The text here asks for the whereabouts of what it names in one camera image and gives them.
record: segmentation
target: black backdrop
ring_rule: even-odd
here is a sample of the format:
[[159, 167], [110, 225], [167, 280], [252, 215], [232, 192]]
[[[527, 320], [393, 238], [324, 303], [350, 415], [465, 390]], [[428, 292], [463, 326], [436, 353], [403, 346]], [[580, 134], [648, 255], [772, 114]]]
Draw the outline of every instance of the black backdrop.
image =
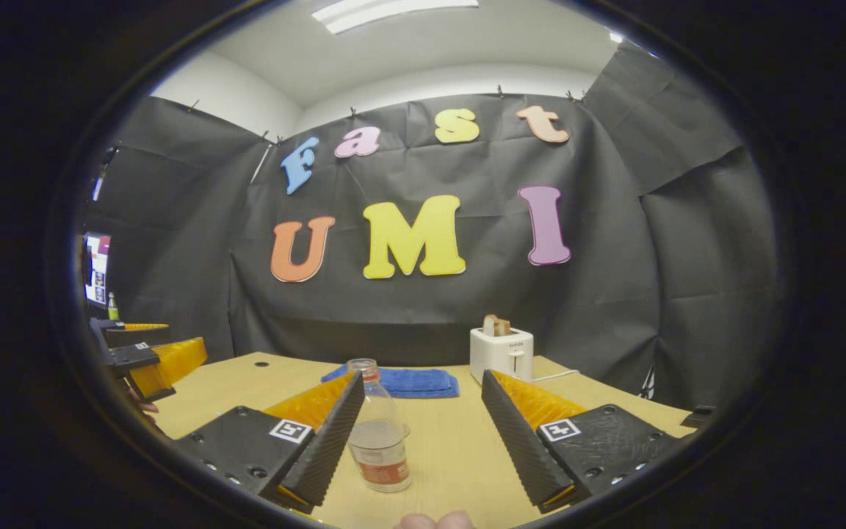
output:
[[[570, 140], [535, 137], [515, 116], [532, 104], [557, 113]], [[480, 136], [440, 144], [433, 118], [447, 108], [473, 110]], [[382, 129], [379, 151], [335, 158], [343, 135], [362, 126]], [[313, 135], [312, 177], [287, 195], [280, 162]], [[466, 364], [468, 329], [494, 312], [533, 332], [538, 354], [624, 391], [639, 392], [653, 367], [654, 399], [688, 409], [745, 388], [781, 322], [785, 248], [750, 154], [694, 84], [629, 44], [582, 103], [409, 101], [267, 150], [255, 134], [150, 98], [120, 141], [87, 221], [113, 235], [110, 288], [124, 319], [203, 335], [211, 359], [265, 350]], [[527, 260], [526, 185], [562, 194], [565, 264]], [[466, 272], [366, 280], [364, 208], [393, 201], [413, 223], [423, 201], [443, 194], [461, 201]], [[322, 268], [299, 284], [273, 278], [272, 228], [320, 215], [336, 218]], [[308, 237], [299, 232], [293, 262], [305, 260]]]

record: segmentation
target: blue letter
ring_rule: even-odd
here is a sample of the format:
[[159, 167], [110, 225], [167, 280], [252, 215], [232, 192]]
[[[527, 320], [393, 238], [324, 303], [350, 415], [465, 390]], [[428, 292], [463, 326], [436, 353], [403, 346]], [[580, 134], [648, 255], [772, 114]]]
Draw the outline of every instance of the blue letter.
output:
[[298, 190], [299, 186], [306, 183], [308, 177], [312, 176], [312, 171], [306, 170], [306, 167], [311, 167], [315, 163], [315, 153], [312, 148], [319, 145], [318, 137], [310, 137], [289, 156], [283, 160], [284, 170], [286, 170], [286, 177], [289, 177], [289, 187], [286, 188], [286, 194], [291, 195], [293, 191]]

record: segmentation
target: white ceiling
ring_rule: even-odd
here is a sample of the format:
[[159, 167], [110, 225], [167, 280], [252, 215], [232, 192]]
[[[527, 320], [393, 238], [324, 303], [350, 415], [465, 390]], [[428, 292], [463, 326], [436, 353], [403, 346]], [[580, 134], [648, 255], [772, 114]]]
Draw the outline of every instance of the white ceiling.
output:
[[609, 32], [550, 0], [480, 0], [332, 35], [311, 14], [335, 0], [292, 0], [214, 44], [306, 108], [396, 75], [477, 63], [520, 63], [598, 74], [615, 51]]

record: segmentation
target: bottle label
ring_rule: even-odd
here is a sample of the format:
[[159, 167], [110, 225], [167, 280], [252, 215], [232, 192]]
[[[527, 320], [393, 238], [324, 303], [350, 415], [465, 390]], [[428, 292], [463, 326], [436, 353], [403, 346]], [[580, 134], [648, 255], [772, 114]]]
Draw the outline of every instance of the bottle label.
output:
[[352, 454], [361, 468], [361, 474], [370, 483], [396, 485], [410, 476], [403, 442], [379, 449], [352, 446]]

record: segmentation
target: white wall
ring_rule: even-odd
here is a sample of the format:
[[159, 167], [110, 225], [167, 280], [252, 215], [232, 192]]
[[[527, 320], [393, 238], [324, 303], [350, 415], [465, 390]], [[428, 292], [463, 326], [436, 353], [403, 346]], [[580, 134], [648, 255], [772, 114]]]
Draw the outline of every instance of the white wall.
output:
[[267, 137], [291, 137], [302, 108], [263, 78], [205, 51], [168, 76], [152, 93], [230, 121]]
[[530, 93], [577, 98], [589, 90], [596, 75], [528, 64], [472, 64], [417, 71], [400, 77], [364, 84], [302, 111], [295, 134], [332, 120], [350, 116], [350, 108], [362, 112], [389, 104], [457, 94]]

